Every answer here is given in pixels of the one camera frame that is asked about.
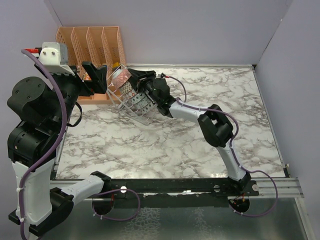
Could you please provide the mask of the brown checker patterned bowl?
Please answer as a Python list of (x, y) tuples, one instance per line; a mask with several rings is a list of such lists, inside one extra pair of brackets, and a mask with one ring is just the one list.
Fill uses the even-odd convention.
[(120, 92), (123, 95), (128, 94), (129, 92), (131, 92), (133, 90), (132, 85), (129, 81), (126, 81), (120, 88), (119, 88)]

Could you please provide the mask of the black leaf patterned bowl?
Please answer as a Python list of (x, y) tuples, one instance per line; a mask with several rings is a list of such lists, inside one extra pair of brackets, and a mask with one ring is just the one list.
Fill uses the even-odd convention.
[(116, 89), (122, 87), (131, 77), (128, 69), (117, 69), (112, 75), (112, 84)]

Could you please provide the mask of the red patterned bowl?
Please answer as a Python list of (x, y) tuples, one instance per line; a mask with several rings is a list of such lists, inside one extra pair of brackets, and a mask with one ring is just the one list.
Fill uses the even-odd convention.
[(137, 94), (137, 92), (134, 89), (131, 89), (128, 91), (128, 93), (125, 94), (125, 96), (128, 99), (132, 99), (136, 94)]

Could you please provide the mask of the blue triangle patterned bowl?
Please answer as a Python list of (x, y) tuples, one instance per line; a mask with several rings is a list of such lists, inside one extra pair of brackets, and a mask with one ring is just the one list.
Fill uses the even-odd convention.
[(140, 102), (141, 100), (143, 100), (145, 97), (146, 97), (146, 95), (144, 93), (137, 93), (130, 99), (130, 101), (133, 105), (135, 105), (138, 102)]

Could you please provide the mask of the white petal patterned bowl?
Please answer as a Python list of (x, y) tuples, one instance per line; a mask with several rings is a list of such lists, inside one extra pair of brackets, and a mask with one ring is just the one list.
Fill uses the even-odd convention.
[(142, 99), (139, 102), (137, 102), (135, 106), (138, 110), (147, 113), (152, 108), (153, 103), (149, 99)]

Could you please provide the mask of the white diamond patterned bowl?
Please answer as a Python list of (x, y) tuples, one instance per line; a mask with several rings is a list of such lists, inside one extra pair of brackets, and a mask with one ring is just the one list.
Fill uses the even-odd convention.
[(152, 102), (149, 102), (147, 105), (145, 105), (144, 107), (142, 107), (140, 109), (140, 112), (145, 115), (147, 113), (149, 113), (151, 110), (153, 110), (155, 107), (157, 107), (156, 104), (153, 104)]

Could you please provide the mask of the blue floral patterned bowl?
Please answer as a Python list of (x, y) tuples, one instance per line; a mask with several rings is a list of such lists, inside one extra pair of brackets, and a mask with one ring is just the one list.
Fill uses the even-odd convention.
[(137, 109), (142, 109), (142, 108), (144, 108), (145, 106), (147, 106), (148, 104), (151, 103), (151, 101), (148, 99), (147, 96), (144, 96), (144, 97), (143, 97), (141, 100), (139, 100), (139, 101), (138, 101), (137, 98), (135, 98), (135, 99), (136, 99), (135, 107), (136, 107)]

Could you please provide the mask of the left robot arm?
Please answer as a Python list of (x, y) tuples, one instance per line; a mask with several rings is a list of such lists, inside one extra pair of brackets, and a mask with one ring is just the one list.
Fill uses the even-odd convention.
[(50, 187), (51, 171), (65, 127), (56, 92), (39, 77), (29, 76), (13, 88), (7, 105), (21, 119), (7, 140), (8, 156), (17, 181), (28, 177), (18, 191), (23, 202), (9, 214), (16, 223), (25, 223), (31, 234), (41, 237), (67, 219), (73, 207), (96, 195), (106, 197), (111, 178), (99, 171), (68, 187)]

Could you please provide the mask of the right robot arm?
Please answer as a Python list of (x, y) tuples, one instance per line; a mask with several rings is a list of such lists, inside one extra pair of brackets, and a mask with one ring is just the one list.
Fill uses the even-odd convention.
[(156, 74), (155, 71), (142, 71), (129, 68), (128, 81), (138, 94), (146, 97), (156, 105), (158, 112), (169, 118), (183, 119), (199, 125), (206, 142), (215, 147), (227, 169), (229, 189), (240, 196), (248, 189), (251, 180), (250, 173), (242, 169), (237, 154), (233, 150), (233, 125), (227, 113), (213, 104), (209, 107), (188, 105), (180, 98), (174, 98), (170, 93), (167, 78), (172, 76)]

